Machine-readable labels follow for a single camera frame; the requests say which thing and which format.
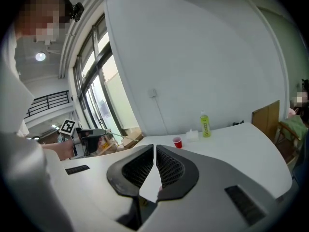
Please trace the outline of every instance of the black railing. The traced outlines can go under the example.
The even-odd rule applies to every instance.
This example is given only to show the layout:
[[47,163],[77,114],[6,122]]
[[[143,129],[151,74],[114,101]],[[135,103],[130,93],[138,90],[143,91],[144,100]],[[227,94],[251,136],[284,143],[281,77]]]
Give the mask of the black railing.
[[28,109],[25,118],[28,118],[45,110],[51,109],[53,107],[69,103],[70,101],[68,92],[69,91],[66,90],[50,95],[45,95],[39,98],[35,98],[33,100],[31,107]]

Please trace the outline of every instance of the white desk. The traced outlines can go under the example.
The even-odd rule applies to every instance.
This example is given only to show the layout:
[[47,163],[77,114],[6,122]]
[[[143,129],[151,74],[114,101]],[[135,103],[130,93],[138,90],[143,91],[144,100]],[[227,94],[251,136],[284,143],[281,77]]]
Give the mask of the white desk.
[[[187,142],[185,135],[151,136],[143,138],[135,147],[153,144],[174,146],[172,139],[180,136],[183,148],[201,155],[223,160],[237,168],[278,198],[292,185],[289,169],[274,144],[254,125],[244,123],[211,131],[211,137],[199,134],[199,141]],[[140,195],[156,201],[161,179],[154,166],[140,189]]]

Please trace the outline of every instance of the ceiling light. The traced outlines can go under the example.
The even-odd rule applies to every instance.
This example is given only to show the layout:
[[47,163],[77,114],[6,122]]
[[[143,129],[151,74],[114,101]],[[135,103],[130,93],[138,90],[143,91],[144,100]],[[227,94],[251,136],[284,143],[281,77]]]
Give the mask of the ceiling light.
[[43,61],[46,58],[46,55],[44,52],[39,52],[37,55],[35,55],[35,59],[37,61]]

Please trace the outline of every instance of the small white container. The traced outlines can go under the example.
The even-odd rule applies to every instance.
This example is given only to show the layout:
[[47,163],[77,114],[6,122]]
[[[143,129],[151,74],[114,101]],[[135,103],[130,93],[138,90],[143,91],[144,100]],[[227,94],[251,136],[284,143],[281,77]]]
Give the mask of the small white container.
[[188,131],[185,134],[185,136],[186,136],[188,142],[198,141],[198,131],[196,131],[196,130],[190,129],[190,131]]

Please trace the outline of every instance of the plastic cup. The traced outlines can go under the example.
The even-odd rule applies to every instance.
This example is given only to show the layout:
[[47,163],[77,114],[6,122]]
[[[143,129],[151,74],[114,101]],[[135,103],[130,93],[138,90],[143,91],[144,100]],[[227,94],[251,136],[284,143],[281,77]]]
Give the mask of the plastic cup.
[[183,147],[182,139],[180,137],[173,138],[173,142],[176,148],[181,149]]

